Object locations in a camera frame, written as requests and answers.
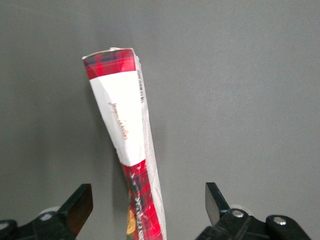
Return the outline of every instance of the gray wall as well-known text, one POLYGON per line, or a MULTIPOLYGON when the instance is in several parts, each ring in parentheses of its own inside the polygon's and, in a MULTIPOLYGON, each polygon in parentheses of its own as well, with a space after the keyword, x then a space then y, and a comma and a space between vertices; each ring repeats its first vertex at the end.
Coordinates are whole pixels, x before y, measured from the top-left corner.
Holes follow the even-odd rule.
POLYGON ((125 239, 127 187, 81 57, 140 57, 169 240, 209 224, 205 182, 318 239, 320 1, 0 1, 0 219, 92 183, 78 239, 125 239))

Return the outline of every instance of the white label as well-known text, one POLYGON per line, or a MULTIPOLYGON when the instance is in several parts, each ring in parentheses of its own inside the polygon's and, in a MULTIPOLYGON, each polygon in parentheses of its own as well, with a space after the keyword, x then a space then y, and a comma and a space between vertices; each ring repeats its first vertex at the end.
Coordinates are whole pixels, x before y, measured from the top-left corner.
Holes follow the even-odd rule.
POLYGON ((126 166, 140 163, 146 156, 137 72, 99 76, 90 83, 120 162, 126 166))

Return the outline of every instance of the red plaid packaging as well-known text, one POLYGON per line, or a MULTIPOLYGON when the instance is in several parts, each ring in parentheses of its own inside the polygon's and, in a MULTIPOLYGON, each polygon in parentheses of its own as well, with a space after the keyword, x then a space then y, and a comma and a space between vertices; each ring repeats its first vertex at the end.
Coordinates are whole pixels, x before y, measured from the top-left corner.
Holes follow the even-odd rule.
POLYGON ((82 59, 129 188, 127 240, 167 240, 139 59, 131 48, 111 48, 82 59))

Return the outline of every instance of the black bracket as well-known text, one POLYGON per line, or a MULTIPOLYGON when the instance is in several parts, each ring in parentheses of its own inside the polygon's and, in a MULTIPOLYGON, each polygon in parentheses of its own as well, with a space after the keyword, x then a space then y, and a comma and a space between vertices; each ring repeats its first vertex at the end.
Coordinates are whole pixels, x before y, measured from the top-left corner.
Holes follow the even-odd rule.
POLYGON ((206 183, 205 208, 212 226, 196 240, 311 240, 290 217, 271 215, 262 222, 241 209, 230 209, 214 182, 206 183))
POLYGON ((26 225, 0 220, 0 240, 75 240, 92 210, 91 184, 82 184, 57 211, 44 212, 26 225))

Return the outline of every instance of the screw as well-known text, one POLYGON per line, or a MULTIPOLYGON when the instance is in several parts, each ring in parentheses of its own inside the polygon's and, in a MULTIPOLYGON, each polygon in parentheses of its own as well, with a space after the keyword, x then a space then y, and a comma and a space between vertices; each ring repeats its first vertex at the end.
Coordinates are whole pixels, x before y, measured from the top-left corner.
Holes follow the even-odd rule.
POLYGON ((233 214, 233 216, 235 216, 236 218, 242 218, 242 217, 245 215, 242 211, 237 210, 237 209, 233 210, 233 211, 232 211, 232 214, 233 214))
POLYGON ((9 226, 9 223, 7 223, 7 222, 0 223, 0 230, 3 230, 8 226, 9 226))
POLYGON ((273 221, 279 225, 286 225, 287 222, 282 217, 276 216, 273 218, 273 221))
POLYGON ((52 217, 52 214, 50 213, 46 213, 45 215, 43 215, 42 217, 40 217, 41 221, 47 221, 52 217))

